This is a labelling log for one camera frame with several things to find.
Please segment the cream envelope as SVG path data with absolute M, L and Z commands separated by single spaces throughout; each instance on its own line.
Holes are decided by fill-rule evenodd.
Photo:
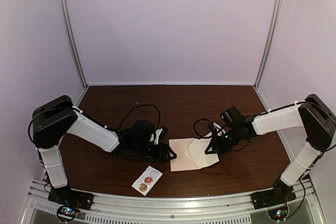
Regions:
M 177 155 L 176 159 L 170 161 L 170 168 L 172 172 L 199 170 L 196 163 L 195 150 L 197 140 L 197 138 L 179 138 L 169 140 L 171 149 Z

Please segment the sticker sheet with seals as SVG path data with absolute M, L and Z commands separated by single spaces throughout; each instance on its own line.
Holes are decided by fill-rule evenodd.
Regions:
M 146 196 L 153 186 L 159 181 L 163 173 L 152 166 L 148 166 L 146 170 L 136 179 L 132 188 L 143 196 Z

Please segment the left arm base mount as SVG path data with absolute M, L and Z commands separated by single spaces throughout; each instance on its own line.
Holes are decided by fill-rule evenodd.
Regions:
M 48 200 L 60 204 L 56 210 L 56 217 L 63 223 L 69 223 L 81 213 L 81 210 L 90 210 L 93 194 L 73 190 L 69 185 L 55 188 L 50 185 Z

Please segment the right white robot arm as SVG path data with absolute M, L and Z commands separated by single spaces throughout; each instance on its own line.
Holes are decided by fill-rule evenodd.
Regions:
M 231 106 L 220 117 L 229 130 L 209 125 L 211 140 L 205 154 L 231 152 L 240 141 L 249 141 L 271 132 L 295 127 L 305 129 L 307 138 L 303 148 L 269 192 L 269 199 L 274 204 L 287 198 L 289 188 L 304 177 L 325 152 L 335 148 L 332 142 L 335 136 L 335 115 L 316 94 L 308 95 L 303 101 L 256 115 L 242 115 L 235 106 Z

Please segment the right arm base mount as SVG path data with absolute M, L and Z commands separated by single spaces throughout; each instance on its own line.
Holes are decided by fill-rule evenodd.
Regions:
M 252 193 L 251 200 L 254 209 L 267 208 L 268 217 L 272 221 L 285 221 L 289 217 L 288 202 L 296 199 L 293 186 L 286 185 L 279 177 L 273 183 L 273 188 Z

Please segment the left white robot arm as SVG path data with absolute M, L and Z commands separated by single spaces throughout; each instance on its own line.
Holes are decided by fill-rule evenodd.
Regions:
M 32 113 L 28 137 L 34 144 L 54 194 L 64 205 L 71 205 L 76 197 L 68 188 L 68 178 L 59 150 L 66 134 L 77 136 L 107 153 L 119 156 L 139 155 L 154 162 L 169 162 L 177 158 L 168 143 L 164 142 L 166 127 L 141 119 L 130 128 L 113 129 L 99 123 L 75 106 L 71 98 L 62 95 Z

